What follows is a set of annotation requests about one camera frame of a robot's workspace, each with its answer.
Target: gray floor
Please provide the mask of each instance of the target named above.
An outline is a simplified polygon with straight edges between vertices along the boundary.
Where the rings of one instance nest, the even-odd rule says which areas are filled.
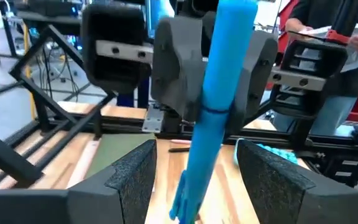
[[[6,37],[4,35],[4,31],[0,29],[0,52],[8,53],[8,46],[6,42]],[[9,69],[13,66],[15,60],[12,59],[1,59],[0,64],[0,86],[7,85],[14,82],[14,79],[9,76],[7,73]],[[74,81],[81,88],[83,85],[88,83],[88,80],[78,68],[78,66],[72,65],[71,69],[76,70],[78,75],[73,77]],[[63,73],[64,77],[68,77],[67,70]],[[38,85],[40,84],[39,74],[36,73],[34,75],[34,82]],[[53,92],[53,99],[55,101],[60,101],[66,98],[69,93],[62,93],[62,91],[71,91],[71,83],[61,83],[59,79],[56,79],[52,82],[52,89],[60,91]],[[95,86],[90,86],[87,88],[83,94],[78,97],[78,102],[82,103],[97,103],[99,102],[105,94],[99,88]],[[268,98],[269,93],[266,92],[264,98]],[[26,125],[31,121],[30,114],[30,101],[29,101],[29,93],[23,88],[16,88],[8,93],[0,95],[0,138],[5,139],[10,136],[12,133]],[[351,127],[342,126],[338,129],[337,134],[340,136],[349,135]]]

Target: paper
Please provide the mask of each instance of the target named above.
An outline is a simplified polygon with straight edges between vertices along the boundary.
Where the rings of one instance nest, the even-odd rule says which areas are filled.
[[[313,29],[313,30],[303,30],[303,31],[301,31],[301,33],[323,38],[326,36],[326,34],[330,28],[331,28],[331,26],[322,27],[322,28]],[[356,24],[356,28],[354,29],[353,35],[358,35],[358,24]],[[317,39],[310,39],[309,41],[320,42],[320,40],[317,40]],[[303,55],[307,56],[307,57],[319,57],[318,54],[319,54],[319,51],[310,50],[310,49],[306,49],[303,52]],[[341,72],[346,72],[346,71],[358,68],[358,52],[354,48],[348,46],[347,47],[347,55],[348,55],[347,61],[345,63],[345,66],[342,68]],[[313,62],[301,62],[300,67],[301,68],[313,68],[314,63]]]

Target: person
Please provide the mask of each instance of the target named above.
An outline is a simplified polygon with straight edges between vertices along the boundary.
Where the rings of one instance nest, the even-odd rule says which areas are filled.
[[[342,0],[299,0],[285,24],[286,31],[301,32],[331,26]],[[304,37],[290,34],[292,39]],[[358,35],[350,38],[349,45],[358,51]],[[358,68],[340,74],[330,96],[317,114],[310,134],[332,136],[345,122],[358,98]],[[296,120],[276,113],[273,125],[278,131],[289,132]]]

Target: wooden table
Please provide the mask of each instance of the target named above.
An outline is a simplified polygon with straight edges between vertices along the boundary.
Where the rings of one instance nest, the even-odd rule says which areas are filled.
[[[65,110],[71,113],[87,113],[93,105],[86,103],[59,102]],[[102,115],[131,117],[143,119],[145,109],[105,106]],[[256,120],[247,128],[274,130],[269,121]],[[31,163],[36,163],[44,156],[66,132],[60,131],[45,143],[36,153],[29,157]],[[62,150],[61,153],[44,169],[44,176],[35,183],[32,189],[64,189],[73,173],[85,146],[92,141],[93,134],[80,133]],[[39,132],[31,135],[16,148],[23,154],[26,149],[39,139]],[[169,140],[157,140],[157,173],[155,190],[150,200],[146,223],[175,223],[169,220],[168,211],[172,205],[180,174],[186,167],[188,153],[169,153],[173,147],[187,147],[174,144]],[[242,182],[238,167],[233,163],[233,146],[224,145],[220,150],[215,169],[208,187],[203,205],[200,209],[199,223],[259,223],[247,190]],[[306,167],[302,160],[299,164]],[[6,177],[0,183],[0,189],[7,189],[15,183],[11,177]]]

